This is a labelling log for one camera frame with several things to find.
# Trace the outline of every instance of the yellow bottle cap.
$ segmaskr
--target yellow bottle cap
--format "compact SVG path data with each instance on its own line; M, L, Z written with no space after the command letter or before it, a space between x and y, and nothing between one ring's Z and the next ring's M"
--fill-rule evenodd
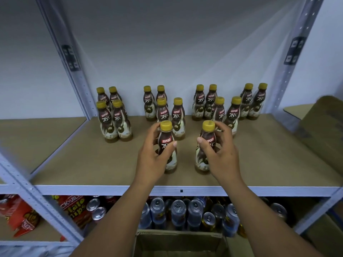
M106 102L105 102L105 101L97 101L96 107L97 107L98 109L106 108Z
M160 128L163 132L170 132L173 128L173 124L171 121L162 121Z
M117 88L116 87L110 87L109 88L109 92L110 93L115 93L115 92L117 92Z
M205 132L214 132L215 129L215 123L214 121L206 120L202 123L202 129Z
M98 92L98 94L105 93L105 89L103 87L97 87L96 91Z
M266 90L266 89L267 89L267 86L268 86L268 84L266 84L266 83L260 83L260 84L258 85L258 89Z
M144 92L151 92L150 86L144 86Z
M224 104L224 101L225 101L224 97L216 97L214 100L216 104Z
M246 83L245 86L244 86L244 89L246 89L246 90L252 90L253 87L254 87L253 84L251 84L251 83Z
M157 86L157 91L158 92L164 92L164 85Z
M204 91L204 85L197 85L197 91Z
M175 97L174 98L174 105L182 105L182 98L181 97Z
M117 107L117 108L123 106L123 102L119 99L112 101L112 104L114 107Z
M167 100L162 97L162 98L157 98L157 104L160 106L166 105L167 104Z
M217 91L217 85L216 84L210 84L210 90L211 91Z
M231 99L232 104L241 104L241 102L242 102L242 98L240 98L240 97L233 97Z

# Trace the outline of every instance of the hand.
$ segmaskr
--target hand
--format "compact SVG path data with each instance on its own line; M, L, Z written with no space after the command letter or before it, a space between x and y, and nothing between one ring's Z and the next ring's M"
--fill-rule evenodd
M150 184L152 186L154 186L163 175L167 161L177 145L177 142L173 141L166 146L161 155L156 154L153 146L157 144L157 137L159 135L157 128L159 126L160 123L155 123L148 130L148 135L138 152L135 175L135 180L137 182Z
M218 152L215 152L204 138L197 138L200 148L207 156L210 172L219 183L241 180L238 150L233 143L232 131L222 122L215 121L215 124L222 130L215 131L217 143L222 147Z

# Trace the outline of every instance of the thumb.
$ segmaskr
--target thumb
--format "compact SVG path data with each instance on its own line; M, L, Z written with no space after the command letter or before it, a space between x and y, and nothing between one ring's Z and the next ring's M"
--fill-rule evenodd
M204 138L202 137L198 137L197 138L197 142L200 146L200 148L204 151L204 153L206 154L206 157L208 159L212 159L216 153L213 150L213 148L211 147L211 145L208 143L208 141L206 141Z
M165 149L163 150L163 152L161 153L161 155L158 156L158 158L160 158L161 160L167 162L170 158L170 156L173 154L173 151L175 150L177 145L177 141L173 141L171 143L169 143Z

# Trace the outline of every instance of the forearm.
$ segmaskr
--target forearm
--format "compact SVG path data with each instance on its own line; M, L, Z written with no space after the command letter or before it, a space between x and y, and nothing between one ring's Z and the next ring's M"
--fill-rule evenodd
M321 256L256 196L241 178L222 183L256 257Z
M75 249L72 257L129 256L144 204L153 185L134 180L103 220Z

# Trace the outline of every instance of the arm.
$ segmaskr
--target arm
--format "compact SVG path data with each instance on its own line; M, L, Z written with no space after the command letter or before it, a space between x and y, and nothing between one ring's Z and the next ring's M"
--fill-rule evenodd
M283 222L244 183L239 170L237 148L229 127L216 121L223 132L216 132L222 148L215 153L208 142L198 137L212 175L224 188L235 206L256 257L322 257L312 245L302 239Z
M153 150L158 135L155 123L139 150L135 178L94 230L70 255L71 257L130 256L144 204L156 181L163 175L176 142L161 155Z

